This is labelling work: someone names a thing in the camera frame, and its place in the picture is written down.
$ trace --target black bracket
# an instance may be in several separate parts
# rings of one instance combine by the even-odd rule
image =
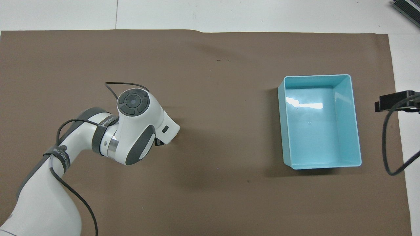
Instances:
[[[162,145],[164,145],[164,143],[160,139],[155,138],[155,146],[162,146]]]
[[[388,111],[391,109],[399,101],[408,98],[409,96],[413,96],[418,94],[412,90],[406,90],[397,93],[391,93],[387,95],[383,95],[379,97],[379,102],[375,102],[375,112],[381,111]],[[402,110],[405,112],[419,112],[420,113],[420,99],[412,99],[407,101],[406,103],[402,104],[400,107],[397,108],[398,110]]]

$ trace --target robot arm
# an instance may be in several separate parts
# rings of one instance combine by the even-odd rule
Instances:
[[[79,118],[98,124],[75,122],[60,139],[70,163],[82,150],[91,149],[122,164],[131,165],[149,152],[155,138],[168,144],[179,126],[146,90],[129,89],[117,100],[119,121],[100,108],[90,108]],[[71,198],[51,175],[59,177],[64,165],[45,155],[22,183],[10,217],[0,227],[0,236],[79,236],[81,218]]]

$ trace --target control buttons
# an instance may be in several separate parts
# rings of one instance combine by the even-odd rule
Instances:
[[[128,96],[126,99],[126,105],[129,108],[136,108],[140,105],[141,102],[142,102],[142,99],[136,94],[132,94]]]
[[[118,104],[123,104],[124,100],[126,99],[126,97],[129,95],[130,93],[128,91],[123,92],[123,94],[121,94],[121,96],[118,99]]]
[[[138,116],[146,112],[150,99],[145,90],[130,89],[118,98],[117,107],[126,116]]]
[[[147,97],[147,92],[141,89],[133,89],[134,94],[138,94],[141,97]]]
[[[135,114],[135,111],[133,109],[130,109],[126,106],[121,106],[120,109],[121,109],[122,112],[124,112],[126,114],[129,114],[129,115],[134,115]]]

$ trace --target black wire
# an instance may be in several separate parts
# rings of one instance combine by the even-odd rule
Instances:
[[[382,127],[382,158],[383,158],[383,164],[385,166],[385,170],[391,176],[395,176],[395,175],[399,174],[407,166],[409,166],[414,160],[416,160],[418,157],[420,157],[420,151],[418,151],[412,157],[410,157],[410,159],[408,159],[408,161],[406,161],[402,166],[400,166],[394,172],[391,172],[389,170],[388,160],[386,158],[386,127],[388,125],[389,118],[391,117],[392,113],[395,110],[397,110],[397,108],[399,108],[401,105],[403,105],[404,103],[406,103],[406,102],[408,102],[408,101],[410,101],[412,99],[418,98],[418,97],[420,97],[420,93],[415,94],[413,96],[409,96],[409,97],[404,98],[403,100],[397,102],[394,106],[391,107],[391,109],[389,109],[389,112],[388,112],[388,114],[386,114],[385,120],[383,121],[383,127]]]
[[[92,124],[92,125],[95,125],[95,126],[97,126],[98,125],[98,123],[95,123],[95,122],[93,122],[93,121],[89,121],[89,120],[85,120],[85,119],[71,119],[71,120],[68,120],[68,121],[66,121],[66,122],[64,122],[59,128],[58,128],[58,131],[57,131],[57,139],[56,139],[56,142],[55,142],[55,144],[58,146],[58,145],[60,145],[60,133],[61,133],[61,129],[63,129],[63,127],[66,125],[66,124],[68,124],[68,123],[70,123],[70,122],[74,122],[74,121],[83,121],[83,122],[87,122],[87,123],[90,123],[90,124]],[[90,206],[89,206],[89,204],[86,202],[86,200],[85,199],[83,199],[83,197],[82,196],[80,196],[72,187],[70,187],[70,185],[68,185],[62,178],[60,178],[56,173],[55,173],[55,171],[54,171],[54,169],[52,168],[52,167],[50,167],[50,172],[51,172],[51,174],[62,184],[62,185],[64,185],[68,190],[70,190],[70,192],[72,192],[77,198],[79,198],[80,199],[80,201],[86,206],[86,208],[89,210],[89,212],[90,212],[90,215],[92,216],[92,219],[93,219],[93,224],[95,225],[95,236],[98,236],[98,224],[97,224],[97,222],[96,222],[96,217],[95,217],[95,214],[93,213],[93,211],[92,211],[92,209],[90,208]]]
[[[85,120],[85,119],[71,119],[71,120],[68,120],[68,121],[66,121],[66,122],[64,122],[59,128],[58,128],[58,130],[57,130],[57,136],[56,136],[56,140],[55,140],[55,145],[60,145],[60,132],[61,132],[61,129],[66,125],[66,124],[68,124],[68,123],[70,123],[70,122],[74,122],[74,121],[83,121],[83,122],[87,122],[87,123],[90,123],[90,124],[92,124],[92,125],[98,125],[98,123],[95,123],[95,122],[93,122],[93,121],[89,121],[89,120]]]
[[[70,190],[70,192],[72,192],[77,198],[80,199],[80,201],[86,206],[86,208],[89,210],[90,215],[92,216],[93,219],[93,224],[95,225],[95,236],[98,236],[98,224],[96,222],[96,217],[95,214],[92,211],[92,208],[90,208],[89,204],[86,202],[85,199],[83,199],[82,196],[80,196],[72,187],[70,187],[70,185],[68,185],[64,180],[62,180],[54,171],[54,169],[52,167],[50,167],[50,172],[51,174],[62,184],[64,185],[68,190]]]
[[[108,84],[128,84],[128,85],[135,85],[135,86],[139,86],[139,87],[141,87],[141,88],[145,89],[146,91],[150,92],[150,91],[148,90],[148,88],[144,87],[144,86],[143,86],[143,85],[141,85],[141,84],[133,84],[133,83],[125,83],[125,82],[105,82],[105,87],[106,87],[109,91],[111,91],[111,93],[114,95],[115,99],[118,99],[118,96],[115,94],[114,90],[112,90],[112,88],[110,88],[110,87],[108,86]]]

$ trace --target light blue plastic bin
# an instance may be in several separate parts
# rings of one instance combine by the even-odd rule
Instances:
[[[284,164],[295,170],[362,164],[350,75],[287,76],[278,104]]]

